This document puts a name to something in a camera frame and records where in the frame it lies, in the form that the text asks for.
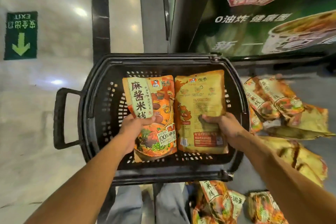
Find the arrow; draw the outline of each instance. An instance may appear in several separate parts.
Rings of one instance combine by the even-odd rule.
[[[19,33],[19,39],[17,41],[17,46],[12,44],[12,49],[22,56],[30,48],[30,43],[25,45],[25,34]]]

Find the exit sign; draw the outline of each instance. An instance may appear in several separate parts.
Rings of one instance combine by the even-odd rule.
[[[37,12],[7,13],[4,60],[35,59]]]

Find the person's left hand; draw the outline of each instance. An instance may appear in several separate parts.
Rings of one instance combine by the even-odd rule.
[[[122,142],[125,143],[125,155],[132,152],[134,149],[134,142],[139,135],[144,125],[150,125],[155,121],[155,116],[146,119],[134,118],[133,115],[128,115],[124,118],[119,131]]]

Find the noodle bowl picture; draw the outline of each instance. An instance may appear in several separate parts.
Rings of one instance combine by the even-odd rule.
[[[288,52],[323,44],[336,36],[336,10],[283,23],[271,29],[268,34],[268,39],[262,48],[264,54]]]

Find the gray pants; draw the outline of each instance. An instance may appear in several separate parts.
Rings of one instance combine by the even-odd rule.
[[[179,184],[153,184],[155,216],[157,224],[190,224],[185,210],[188,192]],[[101,208],[97,224],[141,224],[142,196],[139,186],[121,186],[115,202],[107,199]]]

